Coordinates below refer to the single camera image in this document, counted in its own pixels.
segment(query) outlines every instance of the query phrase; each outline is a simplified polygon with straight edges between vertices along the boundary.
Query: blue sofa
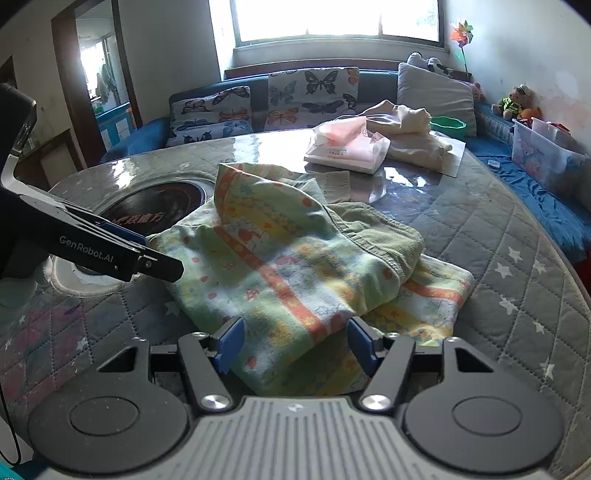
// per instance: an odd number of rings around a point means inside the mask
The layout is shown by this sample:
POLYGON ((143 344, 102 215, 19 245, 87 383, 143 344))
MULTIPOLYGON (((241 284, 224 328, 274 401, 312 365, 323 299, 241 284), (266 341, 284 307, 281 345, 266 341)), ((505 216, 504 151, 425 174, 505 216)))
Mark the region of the blue sofa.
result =
MULTIPOLYGON (((219 82, 175 93, 168 102, 172 105, 180 100, 203 97, 231 87, 248 85, 251 88, 252 127, 255 132, 261 132, 268 110, 268 78, 268 75, 259 75, 219 82)), ((363 111, 385 99, 396 103, 397 90, 398 72, 361 70, 358 111, 363 111)), ((585 259, 587 251, 591 251, 591 213, 575 200, 561 200, 544 190, 511 161, 512 124, 492 115, 490 110, 489 105, 476 105, 479 136, 467 139, 468 149, 485 165, 488 164, 488 160, 495 160, 501 164, 501 167, 493 172, 522 199, 572 263, 585 259)), ((106 163, 164 148, 169 129, 169 117, 153 120, 111 148, 100 162, 106 163)))
MULTIPOLYGON (((386 99, 392 103, 396 103, 398 72, 361 70, 359 74, 359 94, 357 101, 359 111, 363 111, 365 108, 386 99)), ((252 128, 255 132, 262 132, 268 110, 268 78, 268 75, 257 75, 238 80, 227 80, 206 87, 175 93, 168 100, 168 104, 172 105, 181 100, 204 97, 232 87, 248 85, 251 88, 252 128)), ((152 120, 149 124, 135 131, 121 143, 111 148, 100 160, 100 163, 107 163, 131 155, 138 155, 164 148, 168 139, 169 126, 169 117, 152 120)))

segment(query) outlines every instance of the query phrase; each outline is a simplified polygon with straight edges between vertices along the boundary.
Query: plastic storage box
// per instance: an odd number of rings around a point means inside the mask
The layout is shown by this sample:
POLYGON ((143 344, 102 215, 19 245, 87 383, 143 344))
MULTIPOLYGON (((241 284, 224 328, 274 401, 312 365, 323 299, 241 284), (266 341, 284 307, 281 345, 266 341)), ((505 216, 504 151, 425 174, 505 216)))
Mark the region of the plastic storage box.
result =
POLYGON ((550 125, 546 122, 543 122, 542 120, 538 120, 537 118, 533 118, 532 120, 533 124, 531 129, 534 132, 542 135, 542 137, 546 137, 548 140, 555 143, 559 147, 571 150, 571 147, 573 146, 573 137, 571 137, 568 133, 563 132, 560 128, 557 128, 554 125, 550 125))
POLYGON ((576 191, 587 156, 572 138, 560 142, 563 146, 515 122, 512 160, 546 190, 566 197, 576 191))

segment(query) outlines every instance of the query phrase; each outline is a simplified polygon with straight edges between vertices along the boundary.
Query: plush toy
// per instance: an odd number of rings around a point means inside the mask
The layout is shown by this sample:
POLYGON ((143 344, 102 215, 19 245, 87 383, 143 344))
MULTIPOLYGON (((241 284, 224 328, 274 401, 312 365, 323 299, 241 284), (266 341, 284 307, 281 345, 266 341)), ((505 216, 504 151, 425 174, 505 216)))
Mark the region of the plush toy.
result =
POLYGON ((501 115, 505 120, 513 120, 524 109, 531 106, 531 90, 527 85, 514 87, 507 98, 492 105, 492 112, 501 115))
POLYGON ((474 95, 474 103, 484 102, 484 93, 480 89, 480 83, 469 83, 470 88, 472 89, 472 94, 474 95))
POLYGON ((443 66, 439 59, 433 57, 428 60, 424 60, 423 56, 417 51, 409 56, 407 63, 414 67, 443 75, 444 77, 449 77, 450 75, 450 69, 443 66))
POLYGON ((533 123, 533 118, 542 120, 542 109, 539 106, 535 108, 526 108, 519 115, 517 115, 517 120, 530 128, 533 123))

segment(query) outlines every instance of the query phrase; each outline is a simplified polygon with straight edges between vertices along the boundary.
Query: grooved gray plate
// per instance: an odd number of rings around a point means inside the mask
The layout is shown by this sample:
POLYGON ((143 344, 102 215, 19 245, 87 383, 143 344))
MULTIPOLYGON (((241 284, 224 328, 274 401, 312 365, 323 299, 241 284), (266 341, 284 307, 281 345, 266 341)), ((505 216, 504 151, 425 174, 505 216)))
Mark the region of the grooved gray plate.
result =
MULTIPOLYGON (((47 472, 40 480, 63 479, 47 472)), ((452 480, 421 458, 387 417, 344 398, 247 397, 233 413, 201 419, 173 456, 129 480, 452 480)), ((523 480, 549 480, 541 471, 523 480)))

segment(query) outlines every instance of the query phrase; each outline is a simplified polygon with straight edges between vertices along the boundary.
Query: doorway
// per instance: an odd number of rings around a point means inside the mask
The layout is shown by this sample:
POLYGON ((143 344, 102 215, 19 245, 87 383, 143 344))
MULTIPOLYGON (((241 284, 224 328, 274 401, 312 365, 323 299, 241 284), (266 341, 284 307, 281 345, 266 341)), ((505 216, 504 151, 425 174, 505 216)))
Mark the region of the doorway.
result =
POLYGON ((77 0, 51 21, 74 131, 91 167, 142 127, 121 32, 118 0, 77 0))
POLYGON ((108 151, 136 129, 119 59, 111 0, 103 0, 77 16, 76 31, 86 88, 108 151))

